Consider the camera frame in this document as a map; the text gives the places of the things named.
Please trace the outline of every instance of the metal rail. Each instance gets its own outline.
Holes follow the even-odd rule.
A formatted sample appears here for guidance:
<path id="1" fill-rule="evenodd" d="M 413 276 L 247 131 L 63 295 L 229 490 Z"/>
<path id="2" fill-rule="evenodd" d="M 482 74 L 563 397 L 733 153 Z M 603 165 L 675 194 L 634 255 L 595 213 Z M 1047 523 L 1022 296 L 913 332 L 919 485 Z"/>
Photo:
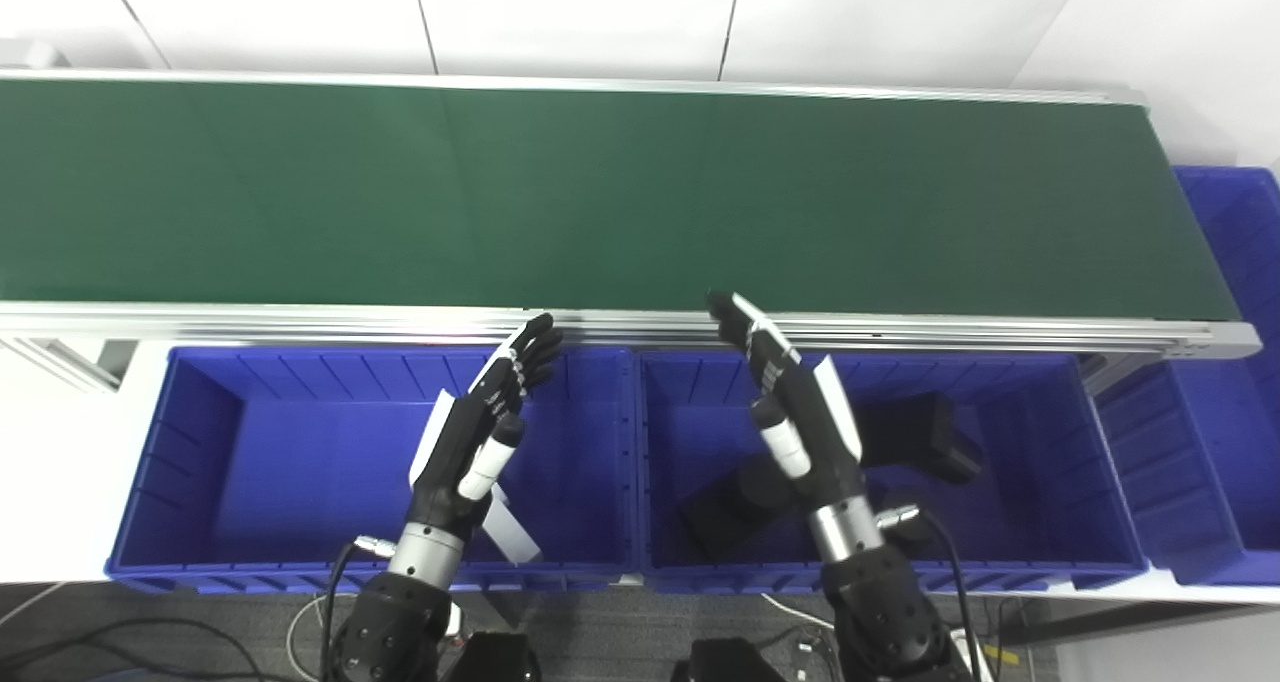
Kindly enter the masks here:
<path id="1" fill-rule="evenodd" d="M 0 337 L 0 349 L 13 351 L 20 360 L 27 360 L 28 363 L 42 369 L 51 377 L 68 383 L 78 392 L 120 389 L 123 369 L 113 372 L 49 337 Z"/>
<path id="2" fill-rule="evenodd" d="M 553 308 L 576 344 L 714 345 L 704 312 Z M 529 316 L 525 308 L 378 305 L 152 305 L 3 302 L 5 337 L 242 340 L 252 343 L 490 344 Z M 777 313 L 797 345 L 865 351 L 1070 351 L 1235 358 L 1261 349 L 1248 322 L 1151 319 L 1019 319 L 913 313 Z"/>
<path id="3" fill-rule="evenodd" d="M 961 90 L 877 88 L 850 84 L 777 84 L 777 82 L 712 81 L 590 81 L 554 77 L 494 75 L 370 75 L 347 72 L 242 72 L 242 70 L 0 70 L 0 81 L 131 81 L 216 82 L 216 84 L 355 84 L 421 90 L 558 90 L 631 91 L 631 93 L 730 93 L 768 97 L 823 99 L 928 99 L 947 102 L 1052 102 L 1146 105 L 1130 90 Z"/>

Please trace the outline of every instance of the cable connector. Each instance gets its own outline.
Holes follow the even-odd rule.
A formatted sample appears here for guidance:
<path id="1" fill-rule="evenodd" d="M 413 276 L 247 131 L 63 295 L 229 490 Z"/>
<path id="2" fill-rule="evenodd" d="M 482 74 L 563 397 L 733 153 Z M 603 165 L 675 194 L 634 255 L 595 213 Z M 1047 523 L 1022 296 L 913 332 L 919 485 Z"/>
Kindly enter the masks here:
<path id="1" fill-rule="evenodd" d="M 876 527 L 879 530 L 892 530 L 904 522 L 910 522 L 919 517 L 919 505 L 896 505 L 892 509 L 876 513 Z"/>
<path id="2" fill-rule="evenodd" d="M 369 535 L 357 536 L 356 546 L 360 546 L 360 549 L 366 553 L 372 553 L 375 557 L 380 557 L 383 559 L 390 559 L 396 554 L 396 543 L 390 540 L 380 540 Z"/>

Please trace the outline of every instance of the white tag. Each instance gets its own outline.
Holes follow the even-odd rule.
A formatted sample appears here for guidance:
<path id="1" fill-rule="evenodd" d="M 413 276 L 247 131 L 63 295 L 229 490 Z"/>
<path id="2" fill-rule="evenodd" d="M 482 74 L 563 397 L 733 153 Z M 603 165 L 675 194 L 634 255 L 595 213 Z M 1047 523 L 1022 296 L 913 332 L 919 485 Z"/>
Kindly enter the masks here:
<path id="1" fill-rule="evenodd" d="M 845 440 L 845 449 L 854 456 L 854 459 L 863 459 L 863 439 L 858 436 L 858 424 L 854 422 L 854 412 L 849 408 L 849 398 L 845 395 L 845 386 L 840 383 L 836 362 L 832 362 L 831 354 L 822 358 L 818 367 L 813 369 L 813 376 L 818 380 L 822 399 L 827 400 L 827 409 L 831 409 L 836 431 L 840 432 L 840 439 Z"/>
<path id="2" fill-rule="evenodd" d="M 507 495 L 498 496 L 502 493 L 498 485 L 493 486 L 493 504 L 489 505 L 489 514 L 485 514 L 481 525 L 485 534 L 507 558 L 507 562 L 521 564 L 543 559 L 543 550 L 539 549 L 538 543 L 529 536 L 515 514 L 507 509 Z"/>
<path id="3" fill-rule="evenodd" d="M 440 432 L 444 431 L 444 421 L 449 418 L 449 409 L 453 409 L 453 395 L 440 390 L 440 394 L 435 395 L 431 416 L 426 418 L 426 427 L 422 427 L 422 439 L 417 441 L 413 462 L 408 464 L 408 486 L 413 486 L 417 476 L 426 468 L 426 461 L 431 459 L 435 444 L 440 440 Z"/>

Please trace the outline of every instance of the white cable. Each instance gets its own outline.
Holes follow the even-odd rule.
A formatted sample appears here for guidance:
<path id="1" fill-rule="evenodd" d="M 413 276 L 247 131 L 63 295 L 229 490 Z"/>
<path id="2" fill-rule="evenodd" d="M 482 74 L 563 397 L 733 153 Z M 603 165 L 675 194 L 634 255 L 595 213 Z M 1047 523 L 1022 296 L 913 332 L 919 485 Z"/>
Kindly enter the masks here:
<path id="1" fill-rule="evenodd" d="M 808 622 L 813 622 L 814 624 L 817 624 L 819 627 L 824 627 L 827 630 L 835 630 L 836 628 L 835 624 L 827 622 L 826 619 L 823 619 L 820 617 L 814 617 L 813 614 L 809 614 L 808 612 L 800 612 L 799 609 L 796 609 L 794 607 L 787 607 L 787 605 L 780 603 L 778 600 L 773 599 L 773 596 L 769 595 L 768 592 L 760 592 L 760 596 L 764 598 L 764 601 L 769 603 L 771 605 L 781 609 L 782 612 L 785 612 L 785 613 L 787 613 L 787 614 L 790 614 L 792 617 L 799 617 L 800 619 L 805 619 Z"/>
<path id="2" fill-rule="evenodd" d="M 355 592 L 338 592 L 334 596 L 335 598 L 355 598 L 356 594 Z M 324 601 L 324 596 L 323 595 L 319 596 L 319 598 L 316 598 L 316 599 L 314 599 L 314 600 L 311 600 L 311 601 L 308 601 L 307 604 L 302 605 L 302 609 L 300 609 L 297 612 L 297 614 L 293 614 L 293 619 L 289 621 L 289 628 L 288 628 L 287 632 L 284 632 L 284 650 L 289 654 L 289 665 L 293 667 L 293 672 L 298 673 L 298 677 L 302 677 L 307 682 L 320 682 L 320 681 L 316 679 L 316 677 L 314 674 L 311 674 L 310 672 L 307 672 L 306 669 L 302 669 L 302 663 L 298 662 L 298 654 L 293 650 L 293 631 L 298 628 L 298 621 L 302 619 L 302 614 L 306 614 L 307 609 L 311 609 L 312 607 L 319 605 L 321 601 Z"/>
<path id="3" fill-rule="evenodd" d="M 52 595 L 55 591 L 61 590 L 65 586 L 67 586 L 67 582 L 55 582 L 54 585 L 50 585 L 49 587 L 45 587 L 41 591 L 37 591 L 36 595 L 32 596 L 29 600 L 27 600 L 27 601 L 22 603 L 20 605 L 13 608 L 4 617 L 0 617 L 0 624 L 4 624 L 5 622 L 9 622 L 14 617 L 18 617 L 19 614 L 22 614 L 22 610 L 24 610 L 28 607 L 38 603 L 40 600 L 45 599 L 46 596 Z"/>

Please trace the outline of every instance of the black cable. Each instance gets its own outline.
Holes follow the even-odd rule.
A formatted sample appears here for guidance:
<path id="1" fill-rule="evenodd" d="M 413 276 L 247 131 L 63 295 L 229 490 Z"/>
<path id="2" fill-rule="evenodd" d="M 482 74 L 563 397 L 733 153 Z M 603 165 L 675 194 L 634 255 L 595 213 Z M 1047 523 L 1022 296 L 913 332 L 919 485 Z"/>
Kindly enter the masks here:
<path id="1" fill-rule="evenodd" d="M 840 658 L 836 655 L 835 632 L 819 628 L 818 636 L 822 638 L 822 660 L 827 663 L 827 674 L 831 676 L 831 682 L 844 682 L 840 677 Z"/>
<path id="2" fill-rule="evenodd" d="M 982 598 L 982 617 L 987 621 L 987 633 L 983 635 L 983 637 L 987 638 L 991 638 L 996 633 L 996 626 L 991 622 L 991 605 L 987 604 L 989 601 L 989 599 Z M 1009 600 L 1001 600 L 1001 604 L 1005 604 L 1006 601 Z"/>
<path id="3" fill-rule="evenodd" d="M 197 630 L 204 630 L 204 631 L 214 635 L 215 637 L 219 637 L 220 640 L 228 641 L 229 645 L 234 646 L 236 650 L 238 651 L 238 654 L 241 654 L 243 656 L 243 659 L 248 663 L 248 665 L 252 669 L 250 672 L 220 673 L 220 672 L 200 672 L 200 670 L 196 670 L 196 669 L 187 669 L 187 668 L 177 667 L 177 665 L 166 665 L 166 664 L 160 664 L 160 663 L 156 663 L 156 662 L 150 660 L 147 658 L 143 658 L 143 656 L 138 655 L 136 653 L 125 650 L 124 647 L 120 647 L 120 646 L 114 645 L 111 642 L 105 642 L 105 641 L 101 641 L 101 640 L 97 638 L 97 637 L 100 637 L 102 635 L 106 635 L 106 633 L 109 633 L 111 631 L 115 631 L 115 630 L 119 630 L 119 628 L 141 627 L 141 626 L 150 626 L 150 624 L 166 624 L 166 626 L 174 626 L 174 624 L 177 624 L 177 626 L 196 627 Z M 14 673 L 14 672 L 18 672 L 19 669 L 23 669 L 24 667 L 28 667 L 28 665 L 31 665 L 31 664 L 33 664 L 36 662 L 40 662 L 42 659 L 54 656 L 54 655 L 56 655 L 59 653 L 63 653 L 65 650 L 69 650 L 69 649 L 73 649 L 73 647 L 78 647 L 78 646 L 87 646 L 87 647 L 95 647 L 95 649 L 102 650 L 102 651 L 105 651 L 108 654 L 115 655 L 115 656 L 118 656 L 118 658 L 128 662 L 129 664 L 133 664 L 134 667 L 146 669 L 147 672 L 155 672 L 155 673 L 160 673 L 160 674 L 168 674 L 170 677 L 180 677 L 180 678 L 184 678 L 184 679 L 211 679 L 211 681 L 216 681 L 216 679 L 257 679 L 259 682 L 294 682 L 291 677 L 282 677 L 282 676 L 278 676 L 278 674 L 264 673 L 259 668 L 257 663 L 253 660 L 253 656 L 244 647 L 244 645 L 242 645 L 239 642 L 239 640 L 237 640 L 237 637 L 233 637 L 233 636 L 228 635 L 228 632 L 223 632 L 221 630 L 219 630 L 219 628 L 216 628 L 216 627 L 214 627 L 211 624 L 206 624 L 204 622 L 197 622 L 195 619 L 166 618 L 166 617 L 125 619 L 123 622 L 115 622 L 113 624 L 106 624 L 104 627 L 96 628 L 96 630 L 93 630 L 91 632 L 86 632 L 84 635 L 81 635 L 78 637 L 72 637 L 72 638 L 68 638 L 68 640 L 60 640 L 60 641 L 56 641 L 56 642 L 49 642 L 46 645 L 32 647 L 29 650 L 23 650 L 23 651 L 19 651 L 19 653 L 14 653 L 14 654 L 12 654 L 12 655 L 4 658 L 4 659 L 0 659 L 0 668 L 3 668 L 4 672 L 6 672 L 6 673 Z"/>
<path id="4" fill-rule="evenodd" d="M 260 682 L 296 682 L 292 677 L 284 677 L 283 674 L 271 674 L 268 672 L 200 672 L 196 669 L 187 669 L 184 667 L 160 664 L 145 656 L 133 654 L 129 650 L 125 650 L 124 647 L 115 646 L 110 642 L 102 642 L 100 640 L 93 640 L 86 644 L 105 653 L 113 654 L 134 667 L 140 667 L 142 669 L 146 669 L 147 672 L 155 672 L 157 674 L 168 674 L 169 677 L 180 677 L 183 679 L 201 679 L 201 681 L 259 679 Z"/>
<path id="5" fill-rule="evenodd" d="M 969 596 L 964 590 L 964 573 L 960 572 L 960 554 L 956 553 L 955 541 L 951 540 L 951 535 L 947 534 L 947 528 L 942 526 L 942 522 L 928 509 L 922 511 L 922 514 L 929 523 L 929 527 L 933 527 L 933 532 L 942 540 L 943 546 L 947 548 L 947 555 L 951 558 L 951 575 L 956 581 L 956 601 L 960 603 L 960 621 L 964 623 L 964 636 L 969 644 L 969 667 L 973 669 L 974 682 L 982 682 L 979 672 L 982 669 L 982 658 L 978 656 L 978 637 L 973 633 L 973 618 L 969 617 Z"/>
<path id="6" fill-rule="evenodd" d="M 1000 674 L 1005 670 L 1005 605 L 1012 601 L 1018 601 L 1014 598 L 1001 600 L 1000 605 L 996 607 L 996 682 L 1000 682 Z"/>
<path id="7" fill-rule="evenodd" d="M 783 630 L 782 632 L 778 632 L 777 635 L 774 635 L 772 637 L 764 637 L 764 640 L 760 640 L 759 642 L 751 642 L 751 646 L 754 646 L 755 650 L 764 651 L 764 650 L 767 650 L 767 649 L 777 645 L 778 642 L 786 640 L 791 635 L 795 635 L 796 632 L 800 632 L 803 630 L 808 630 L 810 627 L 814 627 L 814 626 L 813 624 L 796 624 L 795 627 L 787 627 L 786 630 Z"/>
<path id="8" fill-rule="evenodd" d="M 239 640 L 237 640 L 237 637 L 228 635 L 228 632 L 223 632 L 221 630 L 214 627 L 212 624 L 197 622 L 196 619 L 184 619 L 180 617 L 142 617 L 136 619 L 123 619 L 120 622 L 105 624 L 102 627 L 79 635 L 77 637 L 69 637 L 68 640 L 49 642 L 37 647 L 32 647 L 29 650 L 23 650 L 10 654 L 5 658 L 0 658 L 0 668 L 18 670 L 22 669 L 23 667 L 27 667 L 28 664 L 36 663 L 37 660 L 59 654 L 63 650 L 76 646 L 91 645 L 91 642 L 96 640 L 96 637 L 101 637 L 102 635 L 114 632 L 115 630 L 123 630 L 125 627 L 145 627 L 151 624 L 166 624 L 166 626 L 177 624 L 184 627 L 195 627 L 197 630 L 209 632 L 211 636 L 219 637 L 219 640 L 224 640 L 225 642 L 236 647 L 237 653 L 242 655 L 244 662 L 248 663 L 248 667 L 252 670 L 253 677 L 261 678 L 262 676 L 262 670 L 261 668 L 259 668 L 256 660 L 253 660 L 253 655 L 250 654 L 250 651 L 244 647 L 243 644 L 241 644 Z"/>
<path id="9" fill-rule="evenodd" d="M 333 566 L 333 573 L 329 576 L 329 587 L 324 594 L 324 623 L 320 626 L 320 682 L 329 682 L 329 653 L 332 651 L 333 642 L 333 600 L 334 595 L 338 594 L 338 581 L 342 580 L 342 573 L 347 569 L 347 563 L 351 562 L 351 553 L 355 550 L 355 543 L 343 545 L 342 551 L 338 554 L 338 562 Z"/>

